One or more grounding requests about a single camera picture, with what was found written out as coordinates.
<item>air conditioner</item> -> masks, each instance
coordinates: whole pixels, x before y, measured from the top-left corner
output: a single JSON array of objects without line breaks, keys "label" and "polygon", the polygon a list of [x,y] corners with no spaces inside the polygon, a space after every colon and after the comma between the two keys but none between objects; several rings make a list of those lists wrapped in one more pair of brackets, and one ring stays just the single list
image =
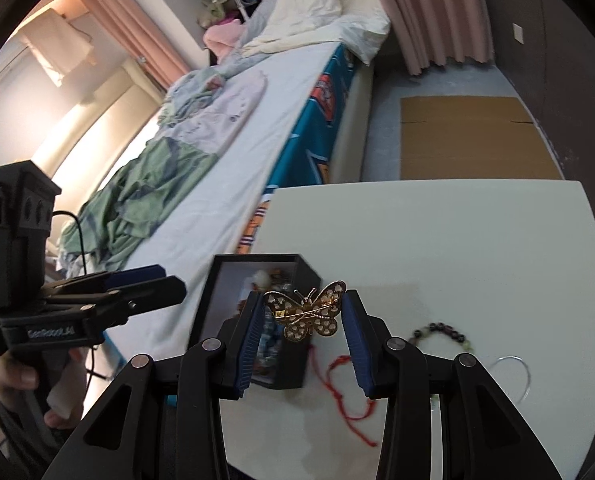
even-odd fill
[{"label": "air conditioner", "polygon": [[29,48],[17,36],[9,40],[0,49],[0,78],[4,77],[28,53]]}]

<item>pink curtain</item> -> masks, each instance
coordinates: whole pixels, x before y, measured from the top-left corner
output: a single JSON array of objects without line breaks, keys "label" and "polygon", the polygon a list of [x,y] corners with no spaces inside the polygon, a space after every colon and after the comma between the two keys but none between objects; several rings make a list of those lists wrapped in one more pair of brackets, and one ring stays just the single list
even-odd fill
[{"label": "pink curtain", "polygon": [[164,88],[190,71],[135,0],[81,0],[100,25]]},{"label": "pink curtain", "polygon": [[380,0],[413,75],[430,66],[493,59],[493,39],[484,0]]}]

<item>bed frame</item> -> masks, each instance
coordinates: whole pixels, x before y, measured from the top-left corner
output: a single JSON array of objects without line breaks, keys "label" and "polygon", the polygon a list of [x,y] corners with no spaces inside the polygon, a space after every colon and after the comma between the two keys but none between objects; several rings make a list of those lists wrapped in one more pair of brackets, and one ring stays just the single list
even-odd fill
[{"label": "bed frame", "polygon": [[356,70],[329,164],[331,184],[359,182],[369,127],[373,65]]}]

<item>white bed sheet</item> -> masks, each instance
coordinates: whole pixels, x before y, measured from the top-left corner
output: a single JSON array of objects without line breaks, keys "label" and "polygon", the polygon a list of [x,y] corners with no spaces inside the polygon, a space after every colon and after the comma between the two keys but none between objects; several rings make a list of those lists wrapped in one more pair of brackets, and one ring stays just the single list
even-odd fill
[{"label": "white bed sheet", "polygon": [[139,353],[155,360],[184,353],[213,256],[235,250],[313,86],[338,45],[287,50],[254,67],[267,78],[258,107],[225,155],[127,262],[127,269],[161,265],[186,283],[188,294],[180,305],[132,317],[126,325],[108,330],[125,359]]}]

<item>blue bed skirt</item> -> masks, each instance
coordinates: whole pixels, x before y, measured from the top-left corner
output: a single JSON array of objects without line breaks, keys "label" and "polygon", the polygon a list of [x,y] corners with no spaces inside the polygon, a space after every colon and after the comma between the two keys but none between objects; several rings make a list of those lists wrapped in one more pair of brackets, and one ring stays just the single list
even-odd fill
[{"label": "blue bed skirt", "polygon": [[280,154],[236,253],[251,251],[276,189],[328,184],[329,160],[357,62],[343,44],[335,49]]}]

